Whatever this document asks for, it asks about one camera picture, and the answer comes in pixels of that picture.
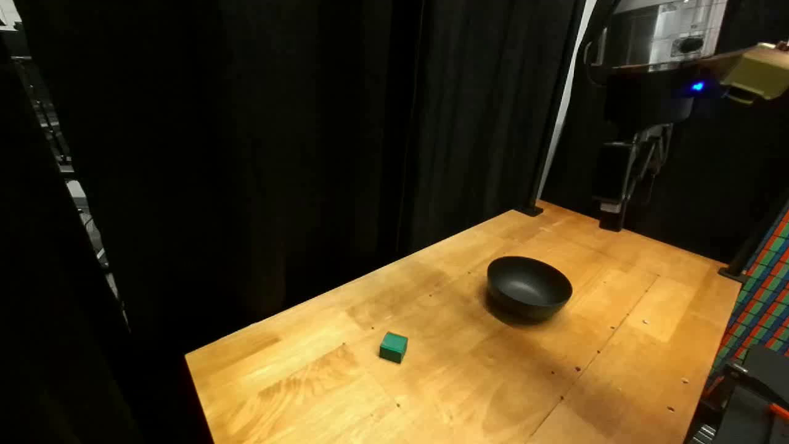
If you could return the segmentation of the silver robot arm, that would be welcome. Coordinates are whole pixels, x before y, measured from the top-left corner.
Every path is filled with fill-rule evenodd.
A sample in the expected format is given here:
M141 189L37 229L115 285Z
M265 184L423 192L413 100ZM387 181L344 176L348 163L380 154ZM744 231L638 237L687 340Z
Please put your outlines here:
M611 0L590 21L581 60L622 127L686 120L709 80L689 68L718 47L726 0Z

